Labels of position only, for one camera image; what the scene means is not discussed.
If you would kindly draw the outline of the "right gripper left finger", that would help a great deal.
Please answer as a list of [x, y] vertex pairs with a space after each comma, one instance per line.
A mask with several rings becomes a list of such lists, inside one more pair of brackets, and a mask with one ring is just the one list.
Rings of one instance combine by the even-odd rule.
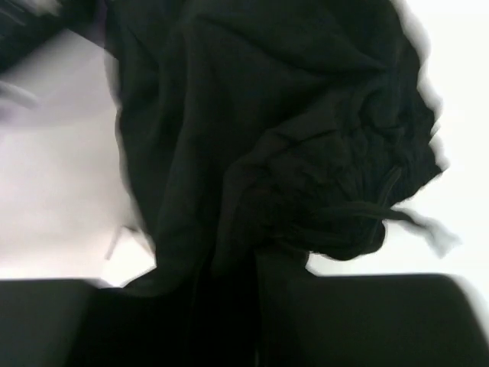
[[96, 313], [103, 289], [79, 280], [1, 282], [2, 366], [108, 366]]

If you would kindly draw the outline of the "black trousers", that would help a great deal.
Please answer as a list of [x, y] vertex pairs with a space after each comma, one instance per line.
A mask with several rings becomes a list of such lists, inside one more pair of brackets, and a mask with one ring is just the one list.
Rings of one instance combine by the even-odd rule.
[[395, 1], [3, 1], [1, 71], [104, 24], [128, 188], [157, 267], [103, 291], [68, 366], [361, 366], [319, 281], [274, 266], [378, 251], [442, 173]]

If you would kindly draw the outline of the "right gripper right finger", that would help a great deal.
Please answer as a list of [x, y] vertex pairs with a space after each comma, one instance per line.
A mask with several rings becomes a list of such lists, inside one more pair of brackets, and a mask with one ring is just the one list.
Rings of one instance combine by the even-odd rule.
[[267, 366], [486, 366], [466, 293], [441, 274], [293, 277], [263, 296]]

